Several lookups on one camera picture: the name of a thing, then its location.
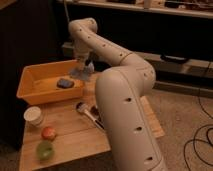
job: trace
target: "wooden board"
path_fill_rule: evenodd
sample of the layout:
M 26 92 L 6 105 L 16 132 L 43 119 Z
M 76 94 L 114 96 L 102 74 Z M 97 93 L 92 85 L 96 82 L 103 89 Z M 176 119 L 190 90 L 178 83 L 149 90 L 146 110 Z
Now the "wooden board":
M 80 101 L 85 101 L 89 106 L 95 104 L 94 83 L 97 76 L 94 74 L 91 81 L 86 83 L 82 98 L 40 105 L 44 114 L 42 124 L 37 128 L 28 123 L 25 125 L 20 171 L 44 168 L 110 150 L 106 135 L 86 116 L 75 111 L 75 106 Z M 164 132 L 149 102 L 145 97 L 141 101 L 154 136 L 163 136 Z M 58 134 L 53 141 L 55 155 L 50 160 L 39 162 L 35 149 L 42 140 L 42 128 L 49 125 L 54 126 Z

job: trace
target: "gray carpet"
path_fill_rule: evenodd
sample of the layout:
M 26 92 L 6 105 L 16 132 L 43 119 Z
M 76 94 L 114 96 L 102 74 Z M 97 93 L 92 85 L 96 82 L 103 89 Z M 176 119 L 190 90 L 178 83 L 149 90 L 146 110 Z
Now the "gray carpet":
M 152 90 L 147 97 L 166 134 L 164 137 L 158 138 L 157 141 L 168 169 L 171 171 L 187 170 L 183 159 L 185 142 L 193 138 L 197 128 L 205 124 L 213 124 L 213 120 L 201 110 L 196 96 Z M 201 101 L 205 109 L 213 116 L 213 99 L 202 98 Z M 201 131 L 199 138 L 206 138 L 205 131 L 205 129 Z M 197 143 L 197 149 L 205 160 L 213 163 L 212 147 Z M 19 156 L 19 152 L 0 143 L 0 171 L 18 170 Z M 191 144 L 187 146 L 186 157 L 192 171 L 213 170 L 212 167 L 196 157 Z M 107 152 L 43 170 L 116 171 L 116 167 L 111 152 Z

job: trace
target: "green apple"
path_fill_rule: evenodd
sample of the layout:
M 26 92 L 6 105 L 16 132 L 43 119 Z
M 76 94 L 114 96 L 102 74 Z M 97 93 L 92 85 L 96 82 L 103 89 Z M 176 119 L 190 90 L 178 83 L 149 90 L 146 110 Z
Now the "green apple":
M 40 142 L 36 148 L 37 157 L 39 160 L 47 160 L 54 154 L 52 143 L 48 140 Z

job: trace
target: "black cabinet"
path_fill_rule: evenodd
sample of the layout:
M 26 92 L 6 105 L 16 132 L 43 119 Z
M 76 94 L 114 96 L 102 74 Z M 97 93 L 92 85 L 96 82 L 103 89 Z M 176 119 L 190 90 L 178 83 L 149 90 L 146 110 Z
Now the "black cabinet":
M 0 140 L 22 144 L 26 103 L 16 98 L 24 66 L 58 60 L 51 0 L 18 0 L 0 11 Z

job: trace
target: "paper cup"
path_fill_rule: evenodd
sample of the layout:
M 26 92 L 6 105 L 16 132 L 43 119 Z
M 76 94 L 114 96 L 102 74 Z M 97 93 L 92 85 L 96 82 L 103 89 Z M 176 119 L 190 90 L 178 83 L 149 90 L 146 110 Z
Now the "paper cup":
M 41 122 L 43 121 L 41 109 L 37 106 L 29 107 L 24 112 L 24 119 L 34 126 L 41 124 Z

